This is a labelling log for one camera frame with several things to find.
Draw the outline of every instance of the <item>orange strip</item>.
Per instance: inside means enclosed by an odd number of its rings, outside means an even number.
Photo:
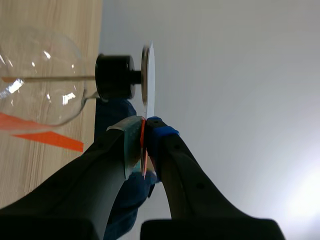
[[[23,120],[21,118],[10,116],[0,112],[0,130],[2,131],[32,131],[49,128],[49,125],[40,124],[34,121]],[[60,135],[53,131],[15,134],[13,136],[79,152],[84,151],[84,144],[81,141],[74,140],[70,137]]]
[[[140,136],[140,147],[142,149],[142,156],[141,156],[141,167],[143,170],[142,175],[144,176],[144,179],[146,179],[146,173],[147,173],[147,161],[148,161],[148,154],[147,149],[145,147],[145,127],[146,127],[146,119],[142,118],[142,124],[141,124],[141,136]]]
[[[50,126],[40,124],[34,121],[27,121],[21,118],[10,116],[0,112],[0,130],[14,131],[14,130],[36,130],[48,129]]]
[[[28,133],[28,134],[16,134],[13,135],[17,138],[28,139],[43,144],[49,144],[65,149],[70,149],[78,152],[84,151],[84,144],[81,141],[72,139],[67,136],[60,135],[53,131],[40,132],[40,133]]]
[[[17,77],[5,77],[5,76],[3,76],[1,79],[5,83],[13,83],[17,79]]]

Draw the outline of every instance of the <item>wooden table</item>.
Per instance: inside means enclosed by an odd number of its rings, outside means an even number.
[[[2,24],[62,33],[85,57],[98,54],[101,16],[102,0],[0,0]],[[91,100],[76,119],[55,132],[82,141],[86,149],[94,139],[94,122]],[[28,194],[80,154],[0,133],[0,208]]]

